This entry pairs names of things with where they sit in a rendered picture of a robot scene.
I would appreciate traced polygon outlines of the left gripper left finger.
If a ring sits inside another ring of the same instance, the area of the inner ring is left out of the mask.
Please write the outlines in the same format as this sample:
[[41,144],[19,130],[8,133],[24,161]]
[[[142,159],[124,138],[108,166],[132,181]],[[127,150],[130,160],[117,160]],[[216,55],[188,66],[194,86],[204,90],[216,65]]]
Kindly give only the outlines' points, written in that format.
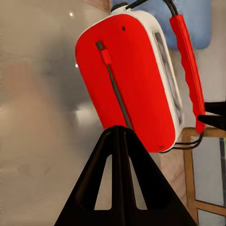
[[[55,226],[125,226],[119,126],[103,131]],[[112,208],[94,210],[106,159],[112,154]]]

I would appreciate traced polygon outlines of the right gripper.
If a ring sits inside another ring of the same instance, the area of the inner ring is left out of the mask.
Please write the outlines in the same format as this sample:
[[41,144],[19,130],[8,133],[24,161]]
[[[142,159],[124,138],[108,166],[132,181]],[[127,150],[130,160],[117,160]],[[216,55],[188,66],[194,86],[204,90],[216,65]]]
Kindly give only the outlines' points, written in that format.
[[206,112],[218,114],[218,116],[199,115],[198,120],[207,126],[226,131],[226,102],[204,102],[204,106]]

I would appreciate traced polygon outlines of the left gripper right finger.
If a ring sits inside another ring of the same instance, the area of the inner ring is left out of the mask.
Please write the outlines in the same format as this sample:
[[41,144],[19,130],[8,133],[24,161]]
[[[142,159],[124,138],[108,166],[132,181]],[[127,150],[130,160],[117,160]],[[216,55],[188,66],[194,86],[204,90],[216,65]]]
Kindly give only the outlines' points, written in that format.
[[[198,226],[136,133],[118,127],[125,226]],[[131,158],[147,210],[137,208]]]

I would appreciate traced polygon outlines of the radio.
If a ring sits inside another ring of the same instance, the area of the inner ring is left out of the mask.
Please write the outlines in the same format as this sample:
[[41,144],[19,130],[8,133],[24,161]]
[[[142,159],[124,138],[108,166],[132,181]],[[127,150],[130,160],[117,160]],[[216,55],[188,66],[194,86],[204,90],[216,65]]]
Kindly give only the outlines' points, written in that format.
[[207,126],[198,116],[206,111],[186,22],[172,0],[163,0],[172,15],[169,23],[200,133],[191,143],[176,142],[185,125],[184,110],[162,28],[153,14],[132,11],[144,2],[118,3],[110,16],[86,28],[75,45],[76,60],[104,129],[121,125],[133,130],[151,153],[196,148]]

